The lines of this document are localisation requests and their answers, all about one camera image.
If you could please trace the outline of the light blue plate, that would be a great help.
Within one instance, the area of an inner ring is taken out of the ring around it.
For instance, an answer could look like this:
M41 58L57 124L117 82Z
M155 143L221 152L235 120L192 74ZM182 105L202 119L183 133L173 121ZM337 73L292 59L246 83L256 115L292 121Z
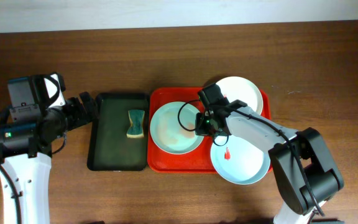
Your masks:
M270 169L270 158L266 153L235 136L215 138L210 158L223 179L238 185L254 184Z

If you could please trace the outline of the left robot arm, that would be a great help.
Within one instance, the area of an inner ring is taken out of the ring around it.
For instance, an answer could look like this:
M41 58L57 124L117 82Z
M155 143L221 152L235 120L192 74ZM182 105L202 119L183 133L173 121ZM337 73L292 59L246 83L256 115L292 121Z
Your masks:
M52 142L94 121L95 100L88 92L39 114L0 125L0 180L4 223L50 223L48 183Z

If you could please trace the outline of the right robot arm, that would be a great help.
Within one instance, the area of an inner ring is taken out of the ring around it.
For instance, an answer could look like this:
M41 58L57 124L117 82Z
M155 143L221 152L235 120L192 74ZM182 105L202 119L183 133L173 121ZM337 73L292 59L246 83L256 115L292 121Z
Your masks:
M254 112L246 103L203 100L197 127L208 127L250 142L270 158L283 205L273 223L311 223L322 206L344 187L344 179L322 135L313 128L286 128Z

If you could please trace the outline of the mint green plate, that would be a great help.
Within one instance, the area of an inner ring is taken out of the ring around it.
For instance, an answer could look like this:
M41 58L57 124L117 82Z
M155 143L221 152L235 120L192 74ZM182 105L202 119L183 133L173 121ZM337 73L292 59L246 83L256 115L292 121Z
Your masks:
M187 154L194 151L203 141L195 134L196 115L199 109L182 101L161 106L152 116L150 134L153 142L169 154Z

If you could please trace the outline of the green and yellow sponge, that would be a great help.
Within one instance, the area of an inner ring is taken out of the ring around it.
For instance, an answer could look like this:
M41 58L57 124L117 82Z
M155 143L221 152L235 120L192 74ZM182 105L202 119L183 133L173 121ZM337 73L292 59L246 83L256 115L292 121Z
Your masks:
M143 138L144 137L144 110L129 110L130 126L127 130L128 138Z

